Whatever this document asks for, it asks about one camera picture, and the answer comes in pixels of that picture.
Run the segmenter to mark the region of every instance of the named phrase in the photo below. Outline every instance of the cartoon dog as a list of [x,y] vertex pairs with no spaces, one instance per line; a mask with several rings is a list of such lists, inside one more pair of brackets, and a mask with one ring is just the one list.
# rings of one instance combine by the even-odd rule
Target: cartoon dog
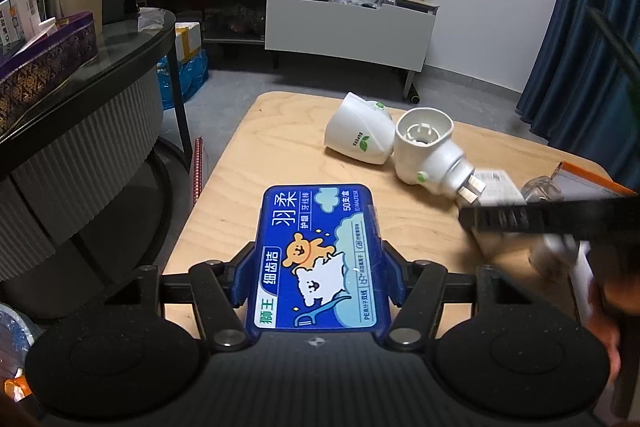
[[316,259],[328,259],[335,252],[335,247],[321,247],[322,238],[318,237],[312,241],[307,241],[300,232],[293,235],[292,243],[287,247],[287,257],[282,261],[282,265],[288,268],[292,264],[297,264],[293,273],[299,268],[311,270]]
[[320,305],[332,301],[336,294],[344,290],[344,252],[330,256],[327,260],[318,257],[311,270],[298,267],[298,289],[308,307],[321,299]]

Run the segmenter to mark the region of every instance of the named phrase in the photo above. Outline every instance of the round black disc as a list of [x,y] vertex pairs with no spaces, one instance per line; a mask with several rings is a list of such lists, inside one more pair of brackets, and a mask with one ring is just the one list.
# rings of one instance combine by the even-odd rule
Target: round black disc
[[462,398],[501,415],[543,419],[585,410],[607,383],[609,358],[591,333],[557,318],[532,306],[481,313],[444,334],[437,371]]
[[166,404],[193,380],[197,341],[180,326],[133,307],[71,317],[31,347],[33,394],[61,415],[107,420]]

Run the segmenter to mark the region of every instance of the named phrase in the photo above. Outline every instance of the glass tabletop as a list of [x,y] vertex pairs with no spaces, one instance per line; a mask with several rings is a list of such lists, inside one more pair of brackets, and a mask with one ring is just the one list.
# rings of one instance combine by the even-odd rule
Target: glass tabletop
[[[98,83],[116,68],[155,45],[167,33],[173,32],[174,27],[173,13],[144,7],[140,8],[139,15],[131,19],[104,25],[101,35],[97,36],[97,56],[73,73],[60,87],[27,110],[16,125],[0,137],[0,145],[11,140],[34,120],[55,111],[73,95]],[[95,108],[107,101],[102,101]]]

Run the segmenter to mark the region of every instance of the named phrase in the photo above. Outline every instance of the white cartoon dog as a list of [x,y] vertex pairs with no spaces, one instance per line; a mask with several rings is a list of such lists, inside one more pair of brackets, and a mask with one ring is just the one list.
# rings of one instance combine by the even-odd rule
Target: white cartoon dog
[[322,299],[320,304],[327,304],[337,293],[344,290],[344,252],[329,256],[328,259],[319,257],[311,270],[299,267],[295,274],[298,277],[298,289],[305,299],[306,306],[313,306],[316,299]]

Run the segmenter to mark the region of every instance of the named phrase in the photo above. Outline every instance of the baseboard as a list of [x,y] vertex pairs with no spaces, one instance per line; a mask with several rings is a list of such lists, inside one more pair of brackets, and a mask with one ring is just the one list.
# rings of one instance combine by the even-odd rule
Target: baseboard
[[468,76],[468,74],[456,73],[455,71],[444,70],[442,68],[436,68],[435,66],[428,66],[425,64],[422,69],[422,74],[430,76],[431,78],[437,78],[446,82],[452,82],[460,86],[471,87],[478,91],[494,94],[495,96],[501,96],[508,100],[517,102],[520,99],[521,93],[509,89],[508,87],[498,86],[492,84],[486,80],[480,80],[474,76]]

